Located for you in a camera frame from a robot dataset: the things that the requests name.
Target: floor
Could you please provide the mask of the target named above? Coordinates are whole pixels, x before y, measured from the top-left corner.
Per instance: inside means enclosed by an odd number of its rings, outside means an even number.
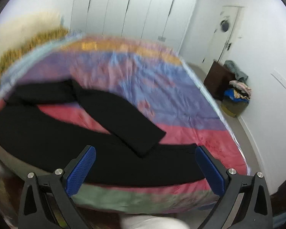
[[[197,66],[189,64],[189,66],[195,71],[196,75],[200,78],[201,81],[204,81],[206,74]],[[256,172],[260,171],[259,169],[259,165],[255,156],[255,153],[253,151],[253,148],[251,146],[251,143],[242,127],[242,125],[240,124],[239,120],[237,118],[232,118],[228,115],[226,115],[223,112],[225,119],[227,120],[228,124],[230,125],[230,127],[232,128],[237,141],[239,142],[241,149],[245,155],[247,164],[250,166],[251,168],[251,175],[255,174]],[[228,217],[225,225],[223,226],[223,229],[228,228],[229,226],[231,226],[234,217],[237,213],[237,210],[240,206],[240,202],[242,201],[242,197],[243,195],[239,195],[236,203],[230,213],[230,216]],[[194,210],[190,210],[184,213],[179,213],[177,215],[177,218],[180,220],[183,220],[184,222],[186,222],[191,229],[197,229],[200,224],[204,221],[204,219],[208,216],[208,214],[210,213],[211,210],[204,210],[204,211],[200,211],[198,209],[194,209]]]

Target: gray cloth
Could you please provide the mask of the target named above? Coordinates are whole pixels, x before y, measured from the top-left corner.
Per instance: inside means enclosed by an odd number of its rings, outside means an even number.
[[[236,80],[246,83],[248,75],[240,71],[238,66],[232,60],[226,60],[223,66],[225,66],[229,69],[229,71],[235,74]]]

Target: colorful bedsheet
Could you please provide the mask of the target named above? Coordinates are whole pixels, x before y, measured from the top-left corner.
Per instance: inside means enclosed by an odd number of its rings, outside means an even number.
[[[74,37],[44,45],[16,62],[2,77],[0,106],[17,84],[67,78],[127,99],[166,131],[161,143],[204,145],[227,168],[249,174],[240,147],[215,101],[171,49],[103,36]],[[58,120],[108,133],[78,103],[39,105],[39,109]],[[83,207],[126,213],[179,212],[218,199],[206,180],[152,188],[85,183],[72,198]]]

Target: black garment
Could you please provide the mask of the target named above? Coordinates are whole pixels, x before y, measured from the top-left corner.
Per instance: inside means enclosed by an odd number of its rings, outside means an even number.
[[[145,155],[164,136],[136,107],[106,91],[83,89],[76,81],[17,86],[8,104],[53,104],[77,101],[109,132],[119,137],[139,156]]]
[[[64,168],[86,145],[92,145],[96,161],[86,178],[89,183],[144,187],[204,178],[195,161],[195,144],[156,144],[140,158],[115,135],[58,121],[35,106],[7,105],[0,111],[0,145],[49,172]]]

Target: wardrobe handle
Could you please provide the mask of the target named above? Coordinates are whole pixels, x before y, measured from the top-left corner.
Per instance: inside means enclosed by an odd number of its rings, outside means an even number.
[[[126,13],[127,13],[127,10],[128,10],[129,2],[130,2],[130,0],[128,0],[128,3],[127,3]]]
[[[91,3],[91,0],[89,0],[89,4],[88,4],[88,11],[89,11],[89,8],[90,8],[90,3]]]
[[[175,0],[172,0],[172,4],[170,5],[170,11],[168,12],[168,16],[170,16],[170,12],[172,11],[172,7],[173,7],[173,5],[174,5],[174,1],[175,1]]]

